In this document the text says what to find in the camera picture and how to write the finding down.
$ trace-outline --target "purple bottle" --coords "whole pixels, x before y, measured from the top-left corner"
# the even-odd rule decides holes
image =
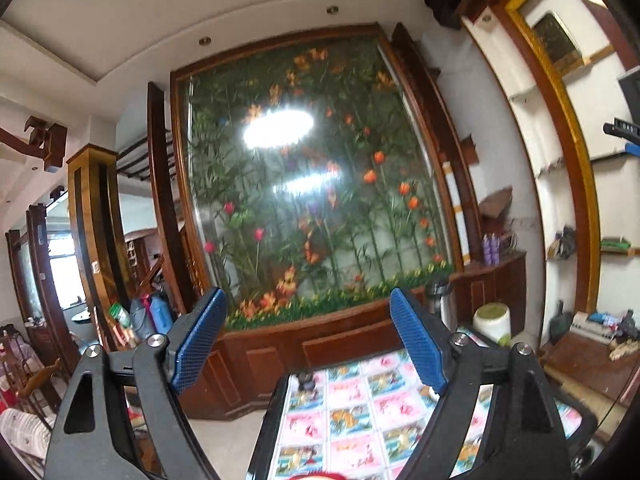
[[[492,234],[489,245],[491,248],[491,261],[494,265],[498,265],[500,263],[500,237],[495,233]]]
[[[484,256],[484,264],[491,265],[493,260],[491,258],[491,242],[487,235],[482,238],[482,256]]]

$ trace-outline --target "ceiling light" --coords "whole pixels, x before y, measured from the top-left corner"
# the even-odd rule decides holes
[[[315,173],[308,176],[302,176],[295,180],[285,182],[281,186],[273,186],[274,193],[291,193],[292,195],[302,195],[312,193],[321,189],[322,186],[328,184],[332,180],[340,178],[339,171],[328,171],[327,173]]]
[[[309,133],[314,118],[302,110],[280,110],[255,119],[244,131],[244,142],[254,148],[295,144]]]

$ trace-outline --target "tile floor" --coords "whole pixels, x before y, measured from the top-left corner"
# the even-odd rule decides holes
[[[222,480],[243,480],[254,452],[264,412],[231,422],[190,420],[200,446]]]

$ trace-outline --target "metal screw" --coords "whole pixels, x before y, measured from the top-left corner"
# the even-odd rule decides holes
[[[531,353],[531,347],[526,343],[517,343],[516,350],[521,355],[529,355]]]
[[[165,337],[162,334],[153,334],[149,339],[146,340],[146,343],[152,348],[157,348],[164,344]]]
[[[88,355],[89,357],[96,357],[100,355],[100,345],[91,345],[84,351],[84,355]]]
[[[463,334],[462,332],[456,332],[451,336],[451,340],[456,346],[466,346],[469,344],[468,336],[466,334]]]

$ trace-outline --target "metal kettle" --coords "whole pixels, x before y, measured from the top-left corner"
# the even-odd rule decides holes
[[[429,312],[439,316],[444,325],[455,332],[458,328],[453,286],[447,276],[435,276],[424,287],[424,304]]]

